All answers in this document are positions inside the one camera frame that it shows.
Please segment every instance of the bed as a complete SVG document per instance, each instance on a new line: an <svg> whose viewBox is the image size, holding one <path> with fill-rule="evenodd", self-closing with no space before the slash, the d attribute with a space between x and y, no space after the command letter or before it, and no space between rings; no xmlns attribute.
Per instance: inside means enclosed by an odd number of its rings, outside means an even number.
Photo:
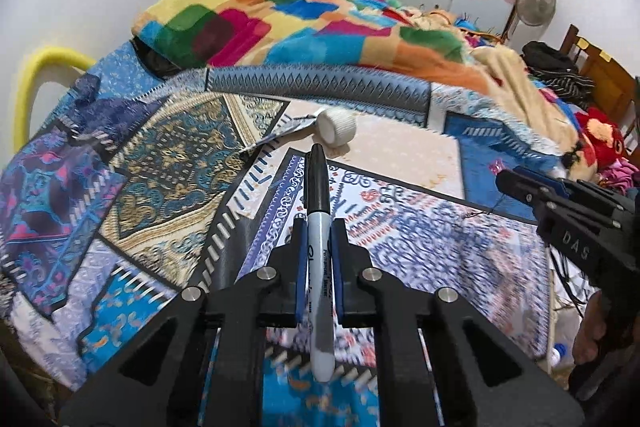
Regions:
<svg viewBox="0 0 640 427"><path fill-rule="evenodd" d="M50 417L181 288L227 287L287 240L318 138L240 151L321 105L356 116L356 137L326 150L351 242L411 287L456 288L546 359L548 258L530 210L494 180L561 169L575 134L534 87L517 105L529 81L513 54L474 55L442 15L387 0L162 0L134 35L0 182L2 350ZM327 387L310 377L304 323L267 335L265 425L376 424L371 331L336 325Z"/></svg>

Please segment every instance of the black marker cap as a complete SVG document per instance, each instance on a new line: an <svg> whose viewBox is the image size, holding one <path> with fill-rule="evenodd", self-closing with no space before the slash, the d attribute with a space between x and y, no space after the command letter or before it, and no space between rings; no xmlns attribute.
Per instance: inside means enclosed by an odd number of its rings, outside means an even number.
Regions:
<svg viewBox="0 0 640 427"><path fill-rule="evenodd" d="M305 186L302 202L306 213L325 212L331 214L329 204L329 172L322 145L314 143L305 154Z"/></svg>

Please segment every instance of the metal screw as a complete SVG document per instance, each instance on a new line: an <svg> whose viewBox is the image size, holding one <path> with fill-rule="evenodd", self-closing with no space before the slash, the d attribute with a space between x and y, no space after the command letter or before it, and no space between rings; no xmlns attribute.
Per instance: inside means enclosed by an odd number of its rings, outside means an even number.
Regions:
<svg viewBox="0 0 640 427"><path fill-rule="evenodd" d="M375 282L382 279L382 272L378 268L365 268L362 270L362 276L367 281Z"/></svg>
<svg viewBox="0 0 640 427"><path fill-rule="evenodd" d="M263 266L262 268L258 268L258 279L262 279L263 281L270 281L274 277L276 277L276 269L273 266Z"/></svg>
<svg viewBox="0 0 640 427"><path fill-rule="evenodd" d="M440 288L438 290L438 299L445 302L455 302L458 300L458 292L449 287Z"/></svg>
<svg viewBox="0 0 640 427"><path fill-rule="evenodd" d="M188 288L182 290L180 296L186 301L193 302L197 301L200 298L201 293L202 290L200 288L196 286L189 286Z"/></svg>

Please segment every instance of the blue bottle cap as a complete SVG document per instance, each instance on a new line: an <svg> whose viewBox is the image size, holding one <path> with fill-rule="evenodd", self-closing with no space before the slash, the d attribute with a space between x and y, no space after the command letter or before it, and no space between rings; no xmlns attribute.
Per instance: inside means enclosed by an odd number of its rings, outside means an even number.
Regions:
<svg viewBox="0 0 640 427"><path fill-rule="evenodd" d="M558 350L558 353L560 353L560 358L563 359L566 355L566 346L564 344L554 344L554 348Z"/></svg>

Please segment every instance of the human hand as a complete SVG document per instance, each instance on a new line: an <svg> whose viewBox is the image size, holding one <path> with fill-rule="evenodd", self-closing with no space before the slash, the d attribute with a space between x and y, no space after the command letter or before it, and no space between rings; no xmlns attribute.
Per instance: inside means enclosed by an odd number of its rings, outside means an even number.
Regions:
<svg viewBox="0 0 640 427"><path fill-rule="evenodd" d="M576 365L593 362L598 356L598 344L607 332L606 316L602 309L602 292L594 293L587 303L580 329L575 335L572 355ZM633 340L640 343L640 317L636 318Z"/></svg>

